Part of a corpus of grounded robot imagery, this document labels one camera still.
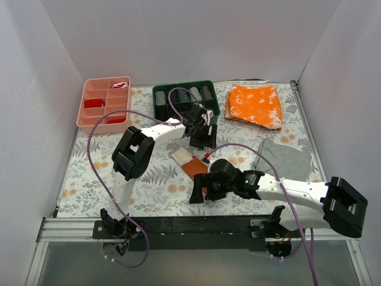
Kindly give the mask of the orange and cream underwear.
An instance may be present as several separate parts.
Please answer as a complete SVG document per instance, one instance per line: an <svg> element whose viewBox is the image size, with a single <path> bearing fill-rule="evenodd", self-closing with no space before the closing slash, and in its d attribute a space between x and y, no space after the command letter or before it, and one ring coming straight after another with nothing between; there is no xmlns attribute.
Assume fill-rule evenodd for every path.
<svg viewBox="0 0 381 286"><path fill-rule="evenodd" d="M206 196L205 175L208 172L208 167L205 163L183 147L175 151L171 157L193 181L199 181L199 186L202 186L202 195L203 197Z"/></svg>

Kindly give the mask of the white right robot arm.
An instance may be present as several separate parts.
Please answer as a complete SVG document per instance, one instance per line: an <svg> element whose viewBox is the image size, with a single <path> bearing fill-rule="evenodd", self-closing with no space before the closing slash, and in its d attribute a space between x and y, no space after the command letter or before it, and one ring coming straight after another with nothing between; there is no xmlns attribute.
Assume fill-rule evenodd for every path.
<svg viewBox="0 0 381 286"><path fill-rule="evenodd" d="M263 229L282 237L303 228L330 228L340 235L360 238L368 206L367 199L340 177L329 182L277 180L268 173L241 171L225 159L216 160L207 173L194 176L189 202L221 200L228 192L246 199L291 202L291 207L276 207Z"/></svg>

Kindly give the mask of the red rolled underwear front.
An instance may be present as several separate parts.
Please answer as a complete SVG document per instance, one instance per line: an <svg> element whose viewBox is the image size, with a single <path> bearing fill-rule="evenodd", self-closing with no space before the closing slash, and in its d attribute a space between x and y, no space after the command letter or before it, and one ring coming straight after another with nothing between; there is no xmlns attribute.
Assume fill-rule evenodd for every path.
<svg viewBox="0 0 381 286"><path fill-rule="evenodd" d="M126 119L112 119L112 120L109 120L107 123L108 124L119 124L119 123L124 123L126 121Z"/></svg>

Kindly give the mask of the red white rolled underwear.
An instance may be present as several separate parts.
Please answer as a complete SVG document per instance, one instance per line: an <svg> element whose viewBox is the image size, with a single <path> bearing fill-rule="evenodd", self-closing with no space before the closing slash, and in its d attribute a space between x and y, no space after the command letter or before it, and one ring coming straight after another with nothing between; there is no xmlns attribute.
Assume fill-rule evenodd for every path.
<svg viewBox="0 0 381 286"><path fill-rule="evenodd" d="M129 83L128 82L117 82L112 84L113 89L121 89L121 88L128 88Z"/></svg>

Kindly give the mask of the black rolled sock front middle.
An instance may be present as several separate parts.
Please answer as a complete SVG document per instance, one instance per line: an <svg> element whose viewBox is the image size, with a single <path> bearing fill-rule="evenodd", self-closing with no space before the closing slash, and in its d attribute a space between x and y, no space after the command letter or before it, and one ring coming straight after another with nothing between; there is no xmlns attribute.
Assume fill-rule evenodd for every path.
<svg viewBox="0 0 381 286"><path fill-rule="evenodd" d="M168 105L168 116L170 118L178 119L180 114L180 105L175 104L174 106Z"/></svg>

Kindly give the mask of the blue striped rolled sock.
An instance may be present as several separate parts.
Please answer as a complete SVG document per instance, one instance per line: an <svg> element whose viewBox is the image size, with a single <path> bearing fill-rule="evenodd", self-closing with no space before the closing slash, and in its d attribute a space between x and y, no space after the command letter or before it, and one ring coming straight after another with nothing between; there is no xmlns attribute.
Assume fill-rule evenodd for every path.
<svg viewBox="0 0 381 286"><path fill-rule="evenodd" d="M177 97L180 104L189 103L191 101L189 92L185 89L178 89Z"/></svg>

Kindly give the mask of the dark grey rolled sock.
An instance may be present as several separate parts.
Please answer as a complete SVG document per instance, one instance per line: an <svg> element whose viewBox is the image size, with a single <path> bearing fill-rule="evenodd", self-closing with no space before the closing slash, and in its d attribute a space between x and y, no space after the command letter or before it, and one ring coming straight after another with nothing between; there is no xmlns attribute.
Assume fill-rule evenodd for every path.
<svg viewBox="0 0 381 286"><path fill-rule="evenodd" d="M210 91L208 86L202 86L202 98L204 101L212 100L213 99L213 94Z"/></svg>

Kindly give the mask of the green divided organiser box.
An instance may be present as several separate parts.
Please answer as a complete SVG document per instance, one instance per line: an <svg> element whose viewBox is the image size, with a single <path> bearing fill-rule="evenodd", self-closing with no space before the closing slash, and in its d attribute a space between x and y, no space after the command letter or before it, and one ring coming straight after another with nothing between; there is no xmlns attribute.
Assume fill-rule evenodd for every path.
<svg viewBox="0 0 381 286"><path fill-rule="evenodd" d="M170 117L176 117L178 113L189 111L196 103L193 96L207 111L212 111L211 123L215 124L220 115L214 84L210 80L196 82L172 83L168 85L157 85L152 89L154 117L166 121Z"/></svg>

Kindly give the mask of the white grey striped sock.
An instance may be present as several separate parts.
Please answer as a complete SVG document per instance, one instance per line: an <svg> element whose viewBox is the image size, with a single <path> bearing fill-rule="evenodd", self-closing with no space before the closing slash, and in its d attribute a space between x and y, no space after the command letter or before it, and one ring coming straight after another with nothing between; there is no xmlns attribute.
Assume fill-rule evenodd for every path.
<svg viewBox="0 0 381 286"><path fill-rule="evenodd" d="M191 96L190 99L192 102L202 102L202 96L201 93L199 92L198 88L193 86L190 88Z"/></svg>

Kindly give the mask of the black rolled sock front left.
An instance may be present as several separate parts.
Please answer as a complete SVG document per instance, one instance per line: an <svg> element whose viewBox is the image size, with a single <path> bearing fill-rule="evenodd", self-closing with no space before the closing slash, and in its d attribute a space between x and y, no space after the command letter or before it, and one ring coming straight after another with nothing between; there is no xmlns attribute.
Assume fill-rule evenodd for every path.
<svg viewBox="0 0 381 286"><path fill-rule="evenodd" d="M163 122L168 120L168 111L166 105L155 106L155 118Z"/></svg>

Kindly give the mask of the grey striped rolled sock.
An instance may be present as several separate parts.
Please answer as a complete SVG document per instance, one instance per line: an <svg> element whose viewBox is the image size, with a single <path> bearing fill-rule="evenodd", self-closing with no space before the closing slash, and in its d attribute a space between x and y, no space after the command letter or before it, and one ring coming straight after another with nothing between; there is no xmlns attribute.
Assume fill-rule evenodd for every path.
<svg viewBox="0 0 381 286"><path fill-rule="evenodd" d="M157 106L166 105L166 98L164 91L157 91L155 93L155 103Z"/></svg>

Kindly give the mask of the orange white patterned cloth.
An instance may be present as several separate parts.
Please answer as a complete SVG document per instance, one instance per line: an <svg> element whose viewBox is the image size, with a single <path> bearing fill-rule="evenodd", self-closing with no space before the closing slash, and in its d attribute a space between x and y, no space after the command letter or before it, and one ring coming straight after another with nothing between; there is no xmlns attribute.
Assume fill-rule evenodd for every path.
<svg viewBox="0 0 381 286"><path fill-rule="evenodd" d="M282 107L272 86L245 87L234 84L226 99L225 118L281 130Z"/></svg>

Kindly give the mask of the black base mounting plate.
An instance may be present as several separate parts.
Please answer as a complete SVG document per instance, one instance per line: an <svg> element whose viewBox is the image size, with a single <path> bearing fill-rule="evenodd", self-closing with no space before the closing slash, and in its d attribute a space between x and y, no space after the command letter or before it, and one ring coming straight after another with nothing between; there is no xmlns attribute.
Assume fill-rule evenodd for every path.
<svg viewBox="0 0 381 286"><path fill-rule="evenodd" d="M268 251L282 257L292 252L292 239L299 231L287 231L274 217L178 216L134 217L119 222L104 216L93 226L96 240L118 243L117 251L150 250L233 250Z"/></svg>

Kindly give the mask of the grey folded cloth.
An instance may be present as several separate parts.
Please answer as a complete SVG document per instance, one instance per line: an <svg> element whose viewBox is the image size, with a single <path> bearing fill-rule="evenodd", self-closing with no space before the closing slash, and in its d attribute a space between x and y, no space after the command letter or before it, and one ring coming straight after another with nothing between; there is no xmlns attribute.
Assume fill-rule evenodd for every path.
<svg viewBox="0 0 381 286"><path fill-rule="evenodd" d="M276 169L280 177L306 181L311 164L311 154L264 139L258 149Z"/></svg>

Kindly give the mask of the pink divided organiser box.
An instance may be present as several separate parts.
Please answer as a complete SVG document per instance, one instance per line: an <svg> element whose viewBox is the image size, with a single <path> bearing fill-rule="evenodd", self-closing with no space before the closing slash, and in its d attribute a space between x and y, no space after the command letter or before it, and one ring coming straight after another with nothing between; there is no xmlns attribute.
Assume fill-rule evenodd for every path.
<svg viewBox="0 0 381 286"><path fill-rule="evenodd" d="M130 125L129 115L122 112L130 108L130 77L105 77L85 82L77 127L90 134L120 133Z"/></svg>

